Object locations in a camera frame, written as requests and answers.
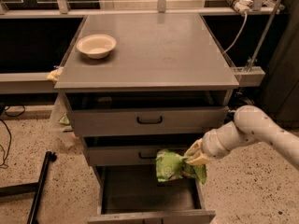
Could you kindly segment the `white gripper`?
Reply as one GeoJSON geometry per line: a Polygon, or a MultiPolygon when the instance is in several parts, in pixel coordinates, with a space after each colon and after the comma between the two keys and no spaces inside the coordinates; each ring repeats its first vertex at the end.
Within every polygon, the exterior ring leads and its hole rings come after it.
{"type": "Polygon", "coordinates": [[[209,157],[221,159],[230,153],[229,142],[232,139],[230,128],[220,127],[205,133],[203,139],[196,140],[184,153],[185,161],[191,166],[208,164],[209,157]]]}

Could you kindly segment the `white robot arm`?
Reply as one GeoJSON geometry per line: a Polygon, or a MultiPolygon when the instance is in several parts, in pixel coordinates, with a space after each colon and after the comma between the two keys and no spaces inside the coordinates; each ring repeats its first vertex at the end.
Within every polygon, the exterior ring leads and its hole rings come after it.
{"type": "Polygon", "coordinates": [[[227,156],[232,150],[264,142],[296,170],[299,169],[299,137],[279,127],[260,108],[243,105],[234,120],[212,129],[185,152],[189,165],[207,164],[227,156]]]}

